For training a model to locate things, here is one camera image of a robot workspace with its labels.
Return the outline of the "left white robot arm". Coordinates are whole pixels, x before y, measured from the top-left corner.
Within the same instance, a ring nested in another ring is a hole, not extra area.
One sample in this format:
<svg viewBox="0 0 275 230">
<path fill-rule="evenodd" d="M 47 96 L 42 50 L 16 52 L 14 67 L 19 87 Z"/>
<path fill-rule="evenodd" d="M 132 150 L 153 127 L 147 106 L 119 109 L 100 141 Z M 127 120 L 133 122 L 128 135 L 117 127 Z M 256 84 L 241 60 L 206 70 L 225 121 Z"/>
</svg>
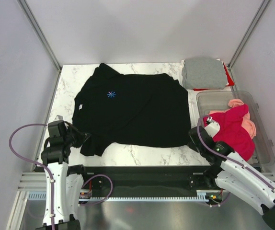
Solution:
<svg viewBox="0 0 275 230">
<path fill-rule="evenodd" d="M 81 147 L 90 135 L 63 121 L 49 124 L 48 133 L 40 164 L 46 174 L 46 210 L 41 229 L 79 230 L 80 190 L 90 180 L 83 165 L 69 166 L 69 155 L 72 147 Z"/>
</svg>

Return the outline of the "black t-shirt blue logo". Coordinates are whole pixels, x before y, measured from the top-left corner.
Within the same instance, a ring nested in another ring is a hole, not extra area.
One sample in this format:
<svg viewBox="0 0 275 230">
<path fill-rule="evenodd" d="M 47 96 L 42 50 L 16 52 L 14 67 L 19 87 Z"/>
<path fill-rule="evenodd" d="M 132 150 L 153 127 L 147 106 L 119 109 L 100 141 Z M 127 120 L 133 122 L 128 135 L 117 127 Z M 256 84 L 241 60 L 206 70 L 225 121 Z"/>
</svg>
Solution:
<svg viewBox="0 0 275 230">
<path fill-rule="evenodd" d="M 168 74 L 121 74 L 100 64 L 75 97 L 73 125 L 90 137 L 84 156 L 102 156 L 112 143 L 184 146 L 191 129 L 188 92 Z"/>
</svg>

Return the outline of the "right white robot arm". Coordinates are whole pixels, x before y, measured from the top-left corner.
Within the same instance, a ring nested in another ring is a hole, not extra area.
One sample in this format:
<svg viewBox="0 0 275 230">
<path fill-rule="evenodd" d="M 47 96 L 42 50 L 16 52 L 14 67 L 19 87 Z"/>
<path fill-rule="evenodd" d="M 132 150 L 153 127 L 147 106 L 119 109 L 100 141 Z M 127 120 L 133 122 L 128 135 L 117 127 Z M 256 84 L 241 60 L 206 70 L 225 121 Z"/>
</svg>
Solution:
<svg viewBox="0 0 275 230">
<path fill-rule="evenodd" d="M 215 142 L 203 127 L 192 128 L 188 135 L 188 146 L 210 163 L 204 172 L 205 186 L 232 193 L 258 211 L 264 222 L 275 230 L 275 182 L 252 167 L 228 144 Z"/>
</svg>

